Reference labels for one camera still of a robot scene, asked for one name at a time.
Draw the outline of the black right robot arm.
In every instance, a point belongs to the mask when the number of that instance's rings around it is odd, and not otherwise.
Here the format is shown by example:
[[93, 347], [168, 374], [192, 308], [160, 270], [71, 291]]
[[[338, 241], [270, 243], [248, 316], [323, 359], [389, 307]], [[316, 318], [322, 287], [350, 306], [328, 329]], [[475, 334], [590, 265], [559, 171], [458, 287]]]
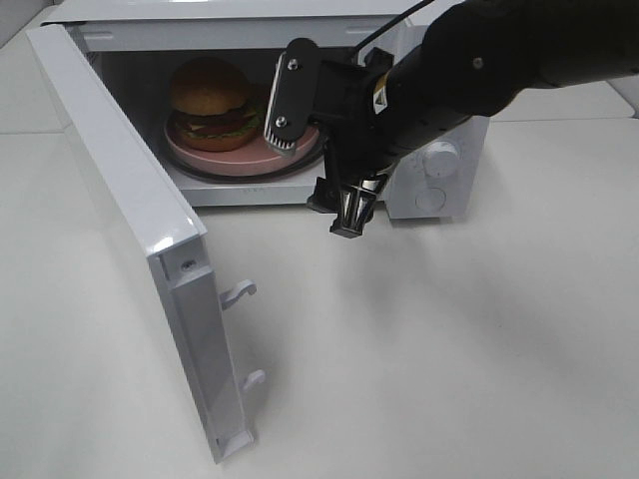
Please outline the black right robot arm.
[[311, 209], [359, 237], [399, 161], [526, 89], [558, 89], [638, 71], [634, 1], [464, 1], [438, 16], [402, 60], [366, 37], [342, 60], [308, 38], [282, 51], [264, 137], [292, 155], [308, 126], [325, 174]]

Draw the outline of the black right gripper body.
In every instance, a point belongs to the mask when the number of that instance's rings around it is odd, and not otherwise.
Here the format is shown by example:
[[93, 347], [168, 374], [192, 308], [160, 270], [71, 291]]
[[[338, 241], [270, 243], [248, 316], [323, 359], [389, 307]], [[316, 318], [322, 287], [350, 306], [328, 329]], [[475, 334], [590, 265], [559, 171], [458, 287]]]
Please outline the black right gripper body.
[[317, 178], [307, 206], [333, 214], [329, 231], [353, 239], [372, 219], [397, 155], [386, 157], [374, 125], [373, 91], [393, 66], [393, 55], [377, 47], [364, 64], [322, 60], [312, 123], [322, 136], [324, 176]]

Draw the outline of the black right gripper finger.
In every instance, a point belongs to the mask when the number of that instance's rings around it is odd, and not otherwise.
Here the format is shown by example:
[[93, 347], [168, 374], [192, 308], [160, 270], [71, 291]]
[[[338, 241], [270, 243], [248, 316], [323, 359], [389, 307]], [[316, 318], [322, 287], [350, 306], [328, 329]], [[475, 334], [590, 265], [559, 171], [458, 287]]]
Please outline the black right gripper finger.
[[264, 139], [285, 157], [295, 154], [314, 108], [320, 71], [320, 48], [309, 38], [288, 43], [276, 63], [268, 101]]

